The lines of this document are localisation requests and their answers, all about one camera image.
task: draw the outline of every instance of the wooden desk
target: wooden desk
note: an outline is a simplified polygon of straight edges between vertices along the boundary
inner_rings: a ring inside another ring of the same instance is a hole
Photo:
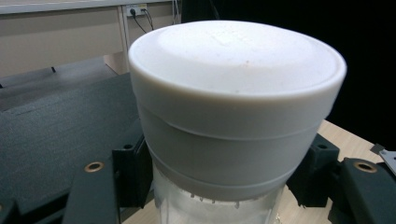
[[[318,130],[323,137],[340,148],[339,161],[345,157],[360,158],[367,161],[380,162],[382,159],[370,151],[372,143],[347,132],[346,130],[324,120]],[[292,193],[285,187],[280,201],[278,213],[282,224],[331,224],[327,219],[332,207],[331,200],[325,208],[299,207]],[[144,209],[129,217],[123,224],[154,224],[157,223],[157,214],[154,201]]]

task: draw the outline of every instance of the clear cylinder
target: clear cylinder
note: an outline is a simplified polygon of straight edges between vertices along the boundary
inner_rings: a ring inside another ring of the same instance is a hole
[[[275,224],[283,187],[241,202],[222,202],[196,196],[176,186],[156,166],[155,206],[161,224]]]

